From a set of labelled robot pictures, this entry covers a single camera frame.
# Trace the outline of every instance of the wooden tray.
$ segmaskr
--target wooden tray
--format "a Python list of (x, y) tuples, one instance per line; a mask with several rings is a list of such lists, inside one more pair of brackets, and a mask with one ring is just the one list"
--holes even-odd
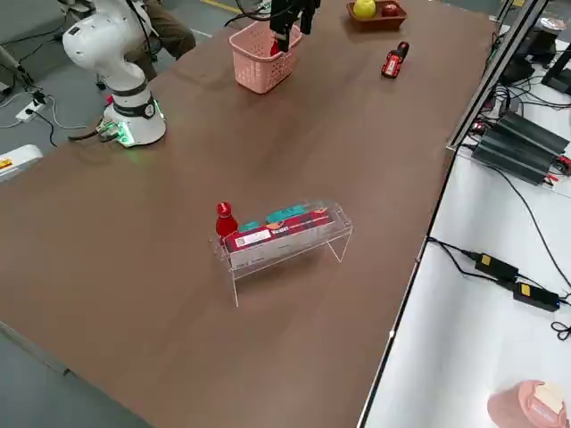
[[(355, 16), (355, 14), (353, 13), (353, 6), (355, 5), (355, 2), (350, 2), (347, 4), (347, 12), (349, 12), (349, 16), (351, 16), (351, 21), (355, 24), (355, 26), (358, 29), (366, 31), (369, 30), (396, 31), (399, 29), (404, 20), (406, 20), (408, 17), (404, 9), (401, 8), (401, 5), (392, 0), (375, 1), (375, 4), (377, 5), (377, 12), (375, 13), (375, 16), (373, 16), (372, 18), (359, 18)], [(399, 8), (399, 14), (397, 16), (383, 16), (381, 14), (381, 11), (383, 10), (383, 7), (385, 7), (387, 4), (396, 5)]]

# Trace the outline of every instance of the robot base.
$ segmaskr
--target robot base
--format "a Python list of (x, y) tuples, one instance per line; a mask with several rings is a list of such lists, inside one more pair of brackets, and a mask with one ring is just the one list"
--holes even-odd
[(130, 118), (117, 113), (111, 104), (103, 114), (103, 128), (115, 128), (117, 133), (115, 140), (124, 147), (155, 143), (165, 135), (167, 127), (156, 101), (154, 109), (154, 115), (150, 119)]

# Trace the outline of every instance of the yellow apple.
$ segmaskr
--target yellow apple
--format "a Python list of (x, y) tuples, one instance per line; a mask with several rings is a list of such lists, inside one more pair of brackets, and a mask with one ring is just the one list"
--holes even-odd
[(374, 0), (357, 0), (353, 5), (353, 13), (359, 18), (372, 18), (377, 12)]

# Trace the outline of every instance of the teal package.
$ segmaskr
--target teal package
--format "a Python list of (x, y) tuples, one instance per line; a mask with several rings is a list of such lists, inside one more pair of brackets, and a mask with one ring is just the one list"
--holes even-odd
[(253, 229), (257, 229), (260, 226), (261, 226), (261, 224), (259, 222), (251, 221), (250, 223), (246, 223), (245, 225), (241, 225), (240, 228), (238, 228), (238, 232), (249, 232)]
[(286, 208), (285, 210), (272, 212), (266, 217), (266, 221), (268, 223), (277, 223), (278, 221), (284, 221), (287, 218), (305, 214), (305, 212), (305, 205), (294, 205), (293, 207)]

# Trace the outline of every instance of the red apple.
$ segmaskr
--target red apple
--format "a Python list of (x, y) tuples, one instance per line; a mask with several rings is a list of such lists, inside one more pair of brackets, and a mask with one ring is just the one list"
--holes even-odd
[(399, 7), (396, 4), (387, 4), (381, 9), (381, 15), (383, 16), (399, 16)]

